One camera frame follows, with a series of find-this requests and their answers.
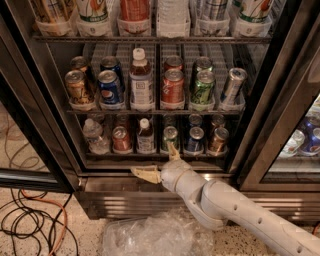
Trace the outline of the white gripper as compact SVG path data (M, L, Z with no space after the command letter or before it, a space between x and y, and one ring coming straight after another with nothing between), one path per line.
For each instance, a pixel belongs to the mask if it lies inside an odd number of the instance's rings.
M156 165L150 166L134 166L131 168L131 172L136 177L148 181L153 184L159 184L162 181L162 185L171 192L175 191L176 183L179 177L192 167L180 159L179 151L175 148L172 142L167 143L169 162L165 163L161 169L158 170Z

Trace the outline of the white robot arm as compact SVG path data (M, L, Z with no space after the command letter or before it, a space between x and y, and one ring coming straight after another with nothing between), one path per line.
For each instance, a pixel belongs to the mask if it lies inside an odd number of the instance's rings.
M169 161L161 168L137 166L138 178L162 184L179 195L204 227L222 229L228 220L246 228L281 256L320 256L320 238L259 206L227 183L206 180L168 144Z

